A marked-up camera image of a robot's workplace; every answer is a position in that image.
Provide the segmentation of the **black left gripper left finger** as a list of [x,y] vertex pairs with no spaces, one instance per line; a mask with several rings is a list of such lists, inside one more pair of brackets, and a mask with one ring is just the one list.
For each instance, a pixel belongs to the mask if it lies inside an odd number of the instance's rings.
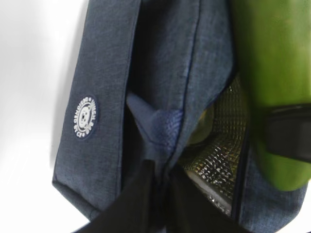
[[142,162],[134,180],[105,211],[77,233],[152,233],[155,163]]

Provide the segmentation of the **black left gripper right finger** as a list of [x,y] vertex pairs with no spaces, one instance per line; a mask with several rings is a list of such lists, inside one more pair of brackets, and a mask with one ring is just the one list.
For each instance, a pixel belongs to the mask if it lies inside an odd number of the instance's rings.
[[181,167],[170,173],[167,190],[167,232],[239,233],[241,227],[199,191]]

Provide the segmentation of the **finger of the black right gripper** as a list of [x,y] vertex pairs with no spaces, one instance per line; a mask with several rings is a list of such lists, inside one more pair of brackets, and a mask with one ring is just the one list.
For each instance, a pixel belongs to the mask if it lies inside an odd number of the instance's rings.
[[311,104],[271,107],[264,118],[267,150],[282,157],[311,161]]

